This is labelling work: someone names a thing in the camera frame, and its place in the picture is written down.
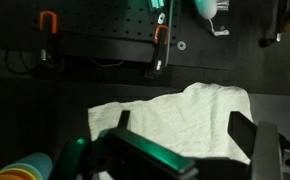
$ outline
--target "wire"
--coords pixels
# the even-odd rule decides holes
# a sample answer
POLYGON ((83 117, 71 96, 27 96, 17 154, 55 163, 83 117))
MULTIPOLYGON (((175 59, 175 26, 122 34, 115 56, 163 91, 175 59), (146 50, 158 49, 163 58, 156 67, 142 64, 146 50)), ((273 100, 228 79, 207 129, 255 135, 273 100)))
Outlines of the wire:
POLYGON ((34 67, 33 69, 29 69, 29 67, 26 65, 26 63, 25 63, 25 61, 24 61, 24 59, 23 59, 23 54, 22 54, 22 52, 19 52, 19 59, 21 60, 21 62, 22 62, 22 64, 23 64, 23 66, 24 66, 24 68, 26 69, 26 71, 23 71, 23 72, 18 72, 18 71, 15 71, 15 70, 13 70, 10 66, 9 66, 9 50, 7 50, 6 52, 5 52, 5 57, 4 57, 4 62, 5 62, 5 66, 6 66, 6 69, 9 71, 9 72, 11 72, 11 73, 13 73, 13 74, 18 74, 18 75, 24 75, 24 74, 31 74, 31 73, 33 73, 33 71, 35 71, 35 69, 37 68, 37 66, 36 67, 34 67))
POLYGON ((208 19, 208 21, 211 24, 211 29, 212 29, 212 33, 214 34, 214 36, 227 36, 229 35, 229 31, 228 30, 224 30, 224 31, 215 31, 214 30, 214 25, 213 25, 213 21, 212 19, 208 19))
POLYGON ((89 58, 91 61, 93 61, 95 64, 97 64, 98 66, 101 66, 101 67, 114 67, 114 66, 119 66, 119 65, 122 65, 123 64, 123 62, 124 61, 121 61, 121 62, 119 62, 119 63, 117 63, 117 64, 100 64, 100 63, 98 63, 97 61, 95 61, 93 58, 89 58))
POLYGON ((208 19, 208 21, 211 24, 211 29, 212 29, 213 34, 215 34, 215 30, 214 30, 214 25, 213 25, 212 19, 208 19))
POLYGON ((170 51, 170 44, 171 44, 171 42, 170 42, 171 41, 171 29, 172 29, 172 21, 173 21, 173 8, 174 8, 174 0, 170 0, 165 67, 168 65, 168 61, 169 61, 169 51, 170 51))

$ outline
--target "black pegboard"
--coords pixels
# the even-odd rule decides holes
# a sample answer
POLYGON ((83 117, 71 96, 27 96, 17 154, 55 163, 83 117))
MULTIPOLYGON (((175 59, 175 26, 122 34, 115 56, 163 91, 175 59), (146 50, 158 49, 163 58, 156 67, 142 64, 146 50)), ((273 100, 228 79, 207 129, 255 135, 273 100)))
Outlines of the black pegboard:
MULTIPOLYGON (((36 28, 39 13, 50 10, 58 16, 60 31, 125 40, 152 42, 160 14, 150 12, 148 0, 32 1, 31 23, 36 28)), ((181 0, 175 1, 171 43, 177 42, 181 4, 181 0)), ((162 9, 166 15, 168 7, 162 9)))

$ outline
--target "black metal frame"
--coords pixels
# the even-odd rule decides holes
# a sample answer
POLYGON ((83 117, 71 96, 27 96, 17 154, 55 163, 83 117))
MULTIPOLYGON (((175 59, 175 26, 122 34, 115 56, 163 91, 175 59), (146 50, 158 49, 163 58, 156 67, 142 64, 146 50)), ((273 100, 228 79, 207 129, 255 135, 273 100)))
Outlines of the black metal frame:
POLYGON ((231 113, 228 133, 251 158, 251 164, 246 165, 227 158, 182 157, 128 131, 128 118, 129 111, 123 111, 118 127, 102 131, 92 143, 89 139, 84 139, 84 143, 70 140, 51 178, 73 180, 81 174, 87 180, 103 171, 114 179, 126 180, 217 180, 222 177, 278 180, 282 179, 283 173, 290 175, 290 141, 278 134, 274 124, 260 122, 256 128, 241 113, 231 113), (247 130, 244 132, 247 139, 237 134, 242 131, 241 127, 247 130))

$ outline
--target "white cloth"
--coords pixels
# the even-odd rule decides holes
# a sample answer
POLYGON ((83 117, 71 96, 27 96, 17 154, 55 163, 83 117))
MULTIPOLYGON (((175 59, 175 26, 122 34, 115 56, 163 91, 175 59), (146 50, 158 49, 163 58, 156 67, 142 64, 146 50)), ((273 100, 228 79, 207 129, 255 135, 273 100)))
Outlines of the white cloth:
POLYGON ((251 118, 245 90, 195 83, 184 92, 150 101, 108 103, 89 109, 92 140, 100 131, 116 127, 122 110, 130 110, 130 130, 188 157, 249 159, 227 133, 231 111, 251 118))

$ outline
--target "clamp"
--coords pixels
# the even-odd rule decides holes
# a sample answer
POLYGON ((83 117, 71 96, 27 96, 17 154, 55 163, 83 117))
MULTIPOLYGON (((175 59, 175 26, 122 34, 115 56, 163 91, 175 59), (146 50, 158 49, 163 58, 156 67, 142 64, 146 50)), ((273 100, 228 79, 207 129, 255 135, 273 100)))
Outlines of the clamp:
POLYGON ((57 34, 57 15, 51 11, 43 11, 39 15, 39 30, 43 35, 41 47, 41 63, 53 68, 56 59, 55 36, 57 34))
POLYGON ((158 25, 156 27, 154 37, 155 51, 153 54, 152 63, 146 72, 146 77, 154 78, 163 73, 166 61, 166 47, 168 44, 167 33, 167 26, 158 25))

